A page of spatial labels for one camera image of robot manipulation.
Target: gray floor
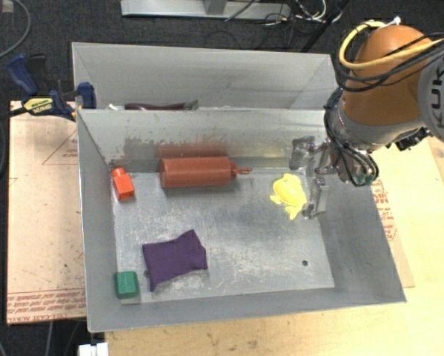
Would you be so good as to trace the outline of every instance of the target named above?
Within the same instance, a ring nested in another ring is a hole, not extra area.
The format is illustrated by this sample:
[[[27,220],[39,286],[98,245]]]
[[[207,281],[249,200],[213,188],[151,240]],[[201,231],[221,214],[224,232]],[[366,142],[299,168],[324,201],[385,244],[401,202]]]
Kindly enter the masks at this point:
[[[23,97],[5,70],[6,62],[18,53],[44,53],[49,78],[61,81],[63,90],[73,86],[71,42],[104,42],[179,47],[243,48],[297,52],[308,35],[296,32],[288,43],[290,30],[280,25],[267,30],[261,24],[233,20],[175,18],[122,18],[121,0],[21,0],[32,16],[32,29],[23,44],[0,59],[0,113],[7,102]],[[332,53],[341,36],[366,19],[389,20],[399,15],[403,23],[424,33],[444,31],[444,0],[351,0],[339,22],[331,25],[311,48],[312,53]],[[25,29],[25,16],[0,10],[0,51],[14,43]],[[301,31],[312,31],[305,24]],[[0,337],[9,355],[43,355],[48,325],[8,327],[4,319],[7,258],[7,172],[0,179]],[[75,329],[72,321],[56,323],[51,355],[63,355]],[[75,342],[90,341],[85,324],[76,328]]]

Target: gray metal tray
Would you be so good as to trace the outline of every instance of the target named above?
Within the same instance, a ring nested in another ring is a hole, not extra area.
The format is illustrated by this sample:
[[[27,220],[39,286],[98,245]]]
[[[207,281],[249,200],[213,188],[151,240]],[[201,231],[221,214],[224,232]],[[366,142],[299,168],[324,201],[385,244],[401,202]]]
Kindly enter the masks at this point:
[[[138,274],[137,302],[334,287],[317,219],[290,220],[269,199],[273,182],[285,172],[291,171],[255,168],[229,185],[167,190],[157,173],[132,174],[135,199],[120,202],[113,195],[112,202],[118,271]],[[166,281],[150,293],[141,245],[189,229],[207,250],[208,270]]]
[[[370,188],[327,178],[328,209],[315,220],[290,221],[269,200],[293,139],[324,139],[322,111],[94,110],[79,111],[77,122],[91,332],[405,300]],[[252,165],[254,173],[220,188],[165,194],[157,185],[158,159],[194,149]],[[112,194],[110,170],[117,165],[136,185],[128,204]],[[305,171],[296,172],[305,183]],[[142,244],[192,228],[208,250],[208,270],[149,293]],[[142,293],[125,304],[116,297],[114,274],[135,268]]]

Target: red bottle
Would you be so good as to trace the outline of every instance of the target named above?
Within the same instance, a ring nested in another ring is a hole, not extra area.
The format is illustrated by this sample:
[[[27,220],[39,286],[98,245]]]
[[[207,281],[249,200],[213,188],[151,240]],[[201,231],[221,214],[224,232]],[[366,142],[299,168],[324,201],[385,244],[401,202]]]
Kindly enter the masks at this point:
[[[251,168],[237,168],[226,156],[162,159],[159,178],[162,188],[226,185],[237,174]]]

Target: blue clamp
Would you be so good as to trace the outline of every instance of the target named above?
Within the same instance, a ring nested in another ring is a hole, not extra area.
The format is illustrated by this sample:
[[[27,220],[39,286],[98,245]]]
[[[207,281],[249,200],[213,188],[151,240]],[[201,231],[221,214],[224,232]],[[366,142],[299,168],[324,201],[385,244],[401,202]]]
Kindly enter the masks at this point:
[[[52,115],[73,121],[75,110],[57,90],[41,93],[38,84],[29,72],[29,68],[27,67],[28,62],[27,55],[23,53],[12,58],[6,66],[7,72],[13,81],[24,88],[27,93],[27,96],[21,101],[22,107],[34,116]],[[34,65],[38,65],[41,75],[45,74],[45,70],[40,70],[40,68],[44,67],[42,57],[39,59],[39,63],[35,62]],[[95,91],[90,83],[80,83],[75,91],[64,94],[64,96],[72,97],[78,95],[82,97],[83,108],[96,108]]]

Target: orange block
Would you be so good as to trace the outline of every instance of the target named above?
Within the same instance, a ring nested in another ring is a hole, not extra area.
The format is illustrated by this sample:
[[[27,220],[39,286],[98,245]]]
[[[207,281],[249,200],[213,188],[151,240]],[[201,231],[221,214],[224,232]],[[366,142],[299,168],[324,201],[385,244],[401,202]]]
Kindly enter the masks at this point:
[[[134,196],[134,186],[124,168],[116,168],[111,172],[113,186],[118,200],[125,200]]]

